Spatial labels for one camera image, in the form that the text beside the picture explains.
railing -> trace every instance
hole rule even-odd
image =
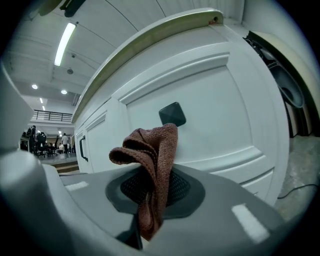
[[[68,113],[34,110],[34,115],[31,118],[31,120],[71,122],[71,118],[72,118],[72,114],[68,114]]]

recessed light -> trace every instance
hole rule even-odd
[[[64,55],[65,49],[67,47],[68,41],[69,41],[73,31],[75,30],[75,28],[76,28],[76,25],[73,23],[68,23],[68,25],[66,25],[66,28],[63,32],[63,35],[61,37],[61,40],[60,40],[60,43],[58,46],[58,50],[56,51],[54,65],[56,65],[56,66],[61,65],[61,60]]]

